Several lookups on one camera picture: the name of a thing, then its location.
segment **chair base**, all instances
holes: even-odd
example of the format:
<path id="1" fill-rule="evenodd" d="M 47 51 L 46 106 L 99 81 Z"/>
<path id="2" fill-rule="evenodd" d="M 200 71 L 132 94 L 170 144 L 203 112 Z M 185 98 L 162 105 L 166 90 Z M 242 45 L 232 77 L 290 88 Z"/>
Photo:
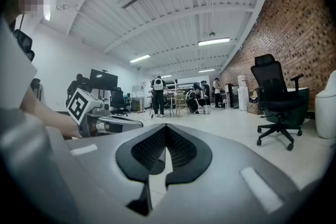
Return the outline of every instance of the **chair base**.
<path id="1" fill-rule="evenodd" d="M 112 115 L 118 115 L 119 116 L 119 114 L 120 114 L 120 115 L 126 115 L 126 117 L 128 117 L 127 112 L 125 113 L 124 110 L 116 109 L 116 110 L 111 110 L 110 112 L 111 112 Z"/>
<path id="2" fill-rule="evenodd" d="M 283 124 L 281 123 L 281 115 L 278 114 L 276 115 L 276 117 L 278 118 L 278 122 L 274 123 L 274 124 L 266 124 L 266 125 L 259 125 L 258 126 L 258 133 L 261 133 L 261 128 L 268 128 L 269 130 L 267 130 L 265 133 L 263 133 L 262 135 L 259 136 L 258 141 L 257 141 L 257 145 L 260 146 L 261 145 L 261 139 L 265 136 L 268 136 L 274 132 L 281 132 L 289 141 L 290 144 L 287 146 L 287 150 L 291 151 L 293 149 L 294 146 L 294 139 L 293 137 L 287 132 L 287 129 L 289 130 L 298 130 L 298 136 L 302 135 L 302 130 L 300 126 L 293 126 L 293 125 L 289 125 L 289 124 Z"/>

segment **white floor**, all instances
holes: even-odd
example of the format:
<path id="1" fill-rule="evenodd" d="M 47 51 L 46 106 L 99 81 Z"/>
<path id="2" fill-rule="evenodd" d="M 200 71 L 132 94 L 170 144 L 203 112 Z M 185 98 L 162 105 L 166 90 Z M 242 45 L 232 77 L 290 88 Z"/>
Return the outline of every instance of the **white floor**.
<path id="1" fill-rule="evenodd" d="M 174 123 L 192 127 L 224 138 L 232 139 L 248 146 L 251 150 L 267 159 L 284 171 L 297 184 L 299 189 L 323 176 L 336 147 L 336 139 L 320 138 L 315 129 L 314 120 L 305 120 L 302 125 L 302 136 L 297 131 L 289 131 L 295 142 L 291 152 L 286 150 L 289 141 L 280 133 L 274 133 L 262 139 L 262 145 L 257 146 L 257 126 L 271 124 L 260 115 L 253 115 L 237 109 L 212 110 L 209 115 L 188 115 L 181 111 L 181 117 L 169 116 L 165 111 L 164 118 L 154 117 L 151 120 L 149 110 L 144 113 L 131 113 L 128 118 L 140 120 L 144 126 L 157 123 Z M 170 155 L 166 155 L 166 169 L 163 173 L 150 176 L 152 204 L 155 207 L 166 192 L 165 177 L 172 172 Z"/>

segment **black pants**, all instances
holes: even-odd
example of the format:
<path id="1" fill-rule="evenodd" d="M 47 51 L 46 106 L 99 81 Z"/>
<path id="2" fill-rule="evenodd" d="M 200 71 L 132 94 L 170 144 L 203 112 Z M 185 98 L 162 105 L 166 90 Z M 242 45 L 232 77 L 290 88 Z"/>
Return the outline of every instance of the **black pants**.
<path id="1" fill-rule="evenodd" d="M 216 93 L 216 94 L 215 94 L 215 104 L 216 104 L 216 106 L 218 106 L 218 103 L 219 103 L 220 98 L 221 98 L 220 93 Z"/>
<path id="2" fill-rule="evenodd" d="M 188 100 L 188 106 L 189 106 L 191 112 L 198 110 L 198 105 L 197 105 L 197 102 L 196 102 L 195 99 L 189 99 Z"/>
<path id="3" fill-rule="evenodd" d="M 163 91 L 155 91 L 154 97 L 153 97 L 153 107 L 154 107 L 154 113 L 157 114 L 157 111 L 159 110 L 160 105 L 160 114 L 163 115 L 164 113 L 164 96 Z"/>
<path id="4" fill-rule="evenodd" d="M 198 100 L 198 103 L 199 103 L 199 105 L 202 106 L 202 107 L 206 105 L 204 99 L 199 99 L 199 100 Z"/>

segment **white shirt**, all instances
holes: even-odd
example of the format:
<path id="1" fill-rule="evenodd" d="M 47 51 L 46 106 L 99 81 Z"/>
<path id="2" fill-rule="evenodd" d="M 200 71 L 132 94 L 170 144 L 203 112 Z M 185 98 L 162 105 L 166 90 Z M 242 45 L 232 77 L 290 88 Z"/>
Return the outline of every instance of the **white shirt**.
<path id="1" fill-rule="evenodd" d="M 219 87 L 216 80 L 214 81 L 213 85 L 214 85 L 214 88 L 215 88 L 215 94 L 220 93 L 221 92 L 220 87 Z"/>

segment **cardboard box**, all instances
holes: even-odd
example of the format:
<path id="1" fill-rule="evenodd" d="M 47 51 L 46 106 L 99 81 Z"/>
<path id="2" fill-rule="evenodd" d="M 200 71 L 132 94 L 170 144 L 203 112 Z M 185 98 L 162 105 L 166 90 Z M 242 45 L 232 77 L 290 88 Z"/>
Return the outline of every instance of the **cardboard box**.
<path id="1" fill-rule="evenodd" d="M 248 103 L 247 112 L 251 114 L 256 114 L 256 115 L 263 114 L 262 110 L 258 110 L 258 103 Z"/>

